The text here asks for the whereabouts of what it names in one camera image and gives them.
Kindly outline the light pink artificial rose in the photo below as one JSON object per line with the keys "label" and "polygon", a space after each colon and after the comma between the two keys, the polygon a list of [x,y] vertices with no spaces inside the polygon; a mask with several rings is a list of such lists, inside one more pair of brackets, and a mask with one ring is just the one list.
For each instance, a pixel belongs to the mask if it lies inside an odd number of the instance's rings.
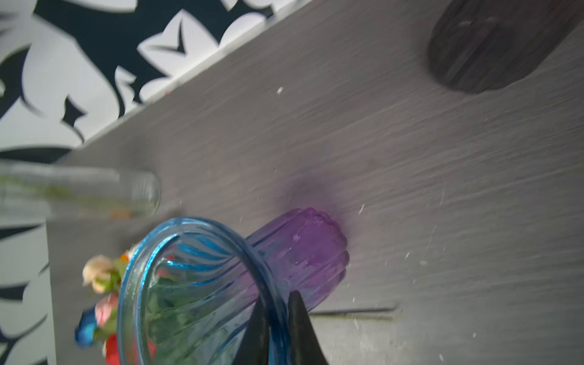
{"label": "light pink artificial rose", "polygon": [[118,303],[118,294],[111,293],[96,304],[94,307],[94,312],[97,326],[99,328],[103,329],[106,323],[112,319],[114,314],[117,313]]}

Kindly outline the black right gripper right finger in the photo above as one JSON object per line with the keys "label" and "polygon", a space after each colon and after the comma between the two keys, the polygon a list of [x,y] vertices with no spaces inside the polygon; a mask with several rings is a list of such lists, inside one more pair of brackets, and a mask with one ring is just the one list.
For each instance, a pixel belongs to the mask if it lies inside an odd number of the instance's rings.
{"label": "black right gripper right finger", "polygon": [[288,300],[290,355],[293,365],[328,365],[305,307],[301,293],[293,291]]}

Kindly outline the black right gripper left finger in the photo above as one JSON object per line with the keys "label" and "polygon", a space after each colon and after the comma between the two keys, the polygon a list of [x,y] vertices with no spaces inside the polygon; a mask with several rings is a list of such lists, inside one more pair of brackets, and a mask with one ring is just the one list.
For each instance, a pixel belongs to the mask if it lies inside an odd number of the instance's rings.
{"label": "black right gripper left finger", "polygon": [[269,364],[270,326],[262,300],[258,300],[232,365]]}

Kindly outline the clear ribbed glass vase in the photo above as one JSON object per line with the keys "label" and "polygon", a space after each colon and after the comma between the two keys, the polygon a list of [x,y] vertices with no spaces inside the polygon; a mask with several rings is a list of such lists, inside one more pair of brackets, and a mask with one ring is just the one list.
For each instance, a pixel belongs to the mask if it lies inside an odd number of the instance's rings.
{"label": "clear ribbed glass vase", "polygon": [[47,220],[154,214],[161,182],[149,171],[1,161],[1,213]]}

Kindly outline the peach artificial rose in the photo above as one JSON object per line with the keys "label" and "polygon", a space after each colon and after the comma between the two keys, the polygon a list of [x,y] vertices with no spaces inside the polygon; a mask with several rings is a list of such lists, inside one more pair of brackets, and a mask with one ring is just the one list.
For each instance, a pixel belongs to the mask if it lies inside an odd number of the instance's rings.
{"label": "peach artificial rose", "polygon": [[113,275],[116,273],[114,261],[104,255],[89,259],[82,270],[84,287],[91,287],[97,294],[111,292],[114,287]]}

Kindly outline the blue purple glass vase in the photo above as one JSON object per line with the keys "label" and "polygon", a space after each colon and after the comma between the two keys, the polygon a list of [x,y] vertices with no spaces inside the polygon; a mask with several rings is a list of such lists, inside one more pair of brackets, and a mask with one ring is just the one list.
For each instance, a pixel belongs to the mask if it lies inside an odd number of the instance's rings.
{"label": "blue purple glass vase", "polygon": [[294,209],[249,237],[203,217],[177,217],[135,249],[123,277],[117,347],[123,364],[232,364],[257,304],[268,362],[290,364],[289,297],[318,307],[345,278],[348,241],[314,208]]}

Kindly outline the dark red glass vase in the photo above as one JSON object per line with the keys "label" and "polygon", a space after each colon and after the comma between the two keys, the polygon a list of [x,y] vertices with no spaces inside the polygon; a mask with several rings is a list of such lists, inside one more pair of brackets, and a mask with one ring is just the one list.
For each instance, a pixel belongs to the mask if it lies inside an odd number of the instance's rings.
{"label": "dark red glass vase", "polygon": [[427,47],[430,74],[467,94],[535,71],[583,21],[581,1],[452,1]]}

